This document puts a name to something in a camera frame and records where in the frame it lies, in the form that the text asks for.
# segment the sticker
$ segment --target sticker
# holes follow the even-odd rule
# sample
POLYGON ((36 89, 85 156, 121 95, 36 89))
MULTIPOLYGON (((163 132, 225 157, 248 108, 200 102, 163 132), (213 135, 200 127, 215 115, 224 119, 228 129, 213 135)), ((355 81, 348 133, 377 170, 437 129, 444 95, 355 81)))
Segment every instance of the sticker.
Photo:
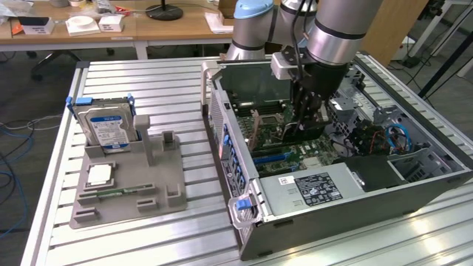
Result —
POLYGON ((112 40, 132 40, 133 37, 112 37, 112 40))
POLYGON ((343 199, 328 173, 296 178, 293 181, 301 192, 305 204, 311 207, 343 199))
POLYGON ((280 184, 281 185, 287 185, 287 184, 295 183, 295 177, 293 176, 280 177, 279 180, 280 180, 280 184))
POLYGON ((120 128, 123 123, 123 118, 119 115, 91 118, 92 128, 101 147, 117 149, 129 144, 127 131, 120 128))

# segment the gray carpet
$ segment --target gray carpet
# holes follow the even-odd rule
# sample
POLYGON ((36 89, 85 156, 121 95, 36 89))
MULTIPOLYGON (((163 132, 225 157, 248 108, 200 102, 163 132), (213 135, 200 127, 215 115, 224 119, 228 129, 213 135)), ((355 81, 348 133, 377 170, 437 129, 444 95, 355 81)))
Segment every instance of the gray carpet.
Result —
MULTIPOLYGON (((412 29, 411 35, 419 38, 428 22, 417 22, 412 29)), ((427 44, 429 45, 435 36, 444 31, 444 26, 439 25, 427 44)), ((424 86, 436 70, 441 66, 447 57, 459 46, 465 36, 456 34, 453 40, 448 43, 440 56, 431 60, 432 66, 427 66, 420 72, 416 81, 424 86)), ((105 49, 88 49, 75 51, 76 54, 88 61, 105 60, 132 60, 136 59, 133 48, 116 48, 116 54, 108 56, 105 49)), ((179 47, 156 47, 149 49, 151 58, 179 58, 192 57, 195 54, 195 46, 179 47)), ((217 55, 223 52, 223 45, 207 45, 205 55, 217 55)), ((37 58, 29 59, 24 52, 16 53, 16 56, 7 62, 0 63, 0 88, 3 97, 0 98, 0 122, 16 119, 36 119, 45 115, 55 115, 63 112, 64 99, 69 91, 69 85, 75 70, 75 62, 68 57, 59 58, 52 64, 43 69, 44 80, 35 82, 29 79, 29 69, 47 56, 48 52, 37 52, 37 58)), ((463 55, 459 62, 452 67, 452 71, 445 77, 464 64, 473 55, 473 47, 463 55)), ((407 72, 415 74, 417 68, 407 69, 407 72)), ((393 70, 399 78, 407 82, 411 77, 401 70, 393 70)), ((447 83, 436 95, 431 98, 437 111, 452 121, 452 123, 463 130, 463 132, 473 137, 473 124, 471 114, 473 113, 473 74, 469 73, 467 79, 457 76, 447 83)), ((419 91, 415 83, 409 84, 411 88, 419 91)), ((37 124, 39 127, 48 127, 59 123, 59 120, 47 120, 37 124)), ((28 221, 22 224, 20 229, 28 230, 36 210, 36 202, 39 199, 43 180, 48 169, 49 156, 56 139, 57 129, 35 132, 35 145, 29 153, 12 164, 16 175, 22 180, 27 202, 29 206, 28 221)), ((28 134, 28 130, 18 131, 19 134, 28 134)), ((22 142, 22 139, 0 134, 0 152, 10 152, 22 142)), ((4 198, 8 190, 0 189, 0 200, 4 198)), ((0 205, 0 230, 8 229, 22 218, 23 205, 18 191, 12 198, 0 205)), ((0 265, 19 265, 24 250, 27 232, 15 232, 0 239, 0 265)))

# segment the white box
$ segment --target white box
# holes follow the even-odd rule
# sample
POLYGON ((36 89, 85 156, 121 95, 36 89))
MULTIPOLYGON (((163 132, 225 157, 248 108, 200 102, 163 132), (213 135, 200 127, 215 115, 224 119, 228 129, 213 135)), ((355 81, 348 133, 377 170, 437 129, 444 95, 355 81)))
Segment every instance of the white box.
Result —
POLYGON ((76 26, 69 21, 65 21, 67 31, 69 36, 88 35, 93 33, 100 33, 97 22, 93 21, 89 25, 76 26))
POLYGON ((416 44, 416 41, 407 36, 403 40, 400 48, 399 48, 393 58, 391 59, 391 61, 403 60, 407 57, 411 49, 415 47, 415 44, 416 44))
POLYGON ((24 34, 37 35, 37 34, 51 34, 53 30, 53 20, 48 18, 48 22, 45 25, 22 25, 24 34))
POLYGON ((124 30, 124 16, 104 16, 100 19, 99 27, 103 32, 121 32, 124 30))

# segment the aluminum slat table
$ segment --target aluminum slat table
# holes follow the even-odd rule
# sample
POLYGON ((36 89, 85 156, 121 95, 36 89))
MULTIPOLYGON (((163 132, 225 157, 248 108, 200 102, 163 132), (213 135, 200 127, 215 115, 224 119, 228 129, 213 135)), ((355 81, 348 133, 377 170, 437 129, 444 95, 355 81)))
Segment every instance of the aluminum slat table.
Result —
MULTIPOLYGON (((357 56, 473 156, 473 143, 464 134, 371 57, 357 56)), ((151 115, 149 134, 175 130, 181 139, 188 209, 71 229, 85 137, 65 110, 22 265, 473 265, 472 182, 411 215, 240 261, 199 104, 200 64, 213 59, 93 62, 76 69, 71 96, 111 98, 129 92, 137 114, 151 115)), ((371 97, 389 106, 389 96, 369 78, 365 83, 371 97)))

